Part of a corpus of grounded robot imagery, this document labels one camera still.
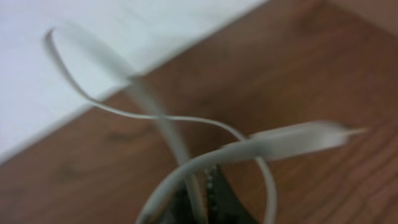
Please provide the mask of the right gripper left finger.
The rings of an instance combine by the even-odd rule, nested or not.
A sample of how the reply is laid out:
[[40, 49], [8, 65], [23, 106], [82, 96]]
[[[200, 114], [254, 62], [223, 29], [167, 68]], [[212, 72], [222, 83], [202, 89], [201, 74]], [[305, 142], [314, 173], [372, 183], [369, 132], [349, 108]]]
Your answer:
[[160, 216], [161, 224], [196, 224], [185, 184], [175, 192], [164, 213]]

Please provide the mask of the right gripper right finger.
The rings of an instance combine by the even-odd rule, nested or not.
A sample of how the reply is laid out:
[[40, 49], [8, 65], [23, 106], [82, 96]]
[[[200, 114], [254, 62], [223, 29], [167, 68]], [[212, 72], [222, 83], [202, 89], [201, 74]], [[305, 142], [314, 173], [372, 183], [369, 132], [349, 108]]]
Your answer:
[[206, 170], [209, 224], [258, 224], [239, 201], [219, 166]]

